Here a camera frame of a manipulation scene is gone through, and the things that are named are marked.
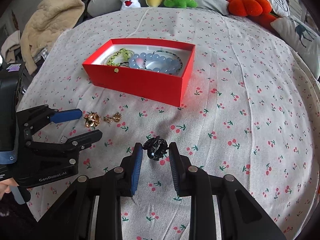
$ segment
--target spiral pattern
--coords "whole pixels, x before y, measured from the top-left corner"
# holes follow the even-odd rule
[[[275,0],[275,3],[277,5],[279,5],[281,7],[281,9],[284,10],[285,12],[287,12],[289,10],[283,0]]]

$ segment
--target deer print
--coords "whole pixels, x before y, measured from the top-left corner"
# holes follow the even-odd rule
[[[307,33],[309,34],[309,36],[314,40],[314,38],[311,36],[312,33],[311,33],[309,30],[307,30],[306,27],[303,26],[303,25],[302,25],[301,23],[299,23],[298,21],[293,20],[292,22],[296,22],[296,23],[298,24],[298,26],[294,29],[294,31],[299,35],[299,40],[300,40],[302,46],[306,48],[306,46],[302,43],[301,37],[303,37],[303,38],[305,38],[306,40],[312,42],[312,40],[307,39],[307,38],[304,36],[304,34],[303,34],[304,32],[307,32]]]

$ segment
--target wrinkled fabric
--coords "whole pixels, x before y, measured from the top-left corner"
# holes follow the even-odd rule
[[[84,7],[82,0],[43,0],[38,5],[21,36],[21,54],[29,74],[37,69],[33,57],[45,47],[50,51],[60,34],[76,25]]]
[[[91,84],[82,62],[110,38],[125,37],[196,45],[180,107]],[[208,174],[233,174],[293,239],[317,203],[318,97],[317,81],[300,57],[247,20],[190,9],[137,8],[64,32],[20,109],[48,104],[101,116],[119,111],[121,122],[102,122],[97,127],[102,139],[80,152],[78,175],[101,176],[130,155],[136,142],[160,135]],[[48,125],[34,140],[60,143],[63,136],[88,131],[81,118]],[[28,206],[37,220],[76,177],[31,189]],[[124,239],[188,239],[190,198],[177,196],[167,157],[155,162],[144,155],[138,190],[122,198],[121,217]]]

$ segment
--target red heart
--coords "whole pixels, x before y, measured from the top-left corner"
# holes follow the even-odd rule
[[[124,4],[125,4],[125,6],[130,6],[132,4],[132,2],[129,0],[129,1],[125,1]]]

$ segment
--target bed sheet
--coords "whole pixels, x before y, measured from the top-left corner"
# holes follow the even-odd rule
[[[124,37],[196,44],[180,107],[91,84],[82,62],[110,38]],[[318,198],[319,95],[300,57],[256,25],[204,11],[137,8],[65,31],[19,109],[48,104],[101,116],[120,111],[121,122],[101,123],[102,139],[80,153],[78,175],[103,175],[136,142],[160,135],[209,174],[233,174],[293,239]],[[60,142],[87,131],[80,119],[48,125],[34,140]],[[28,206],[37,220],[75,178],[30,190]],[[124,239],[188,239],[190,198],[175,193],[168,158],[143,157],[138,190],[122,199],[121,217]]]

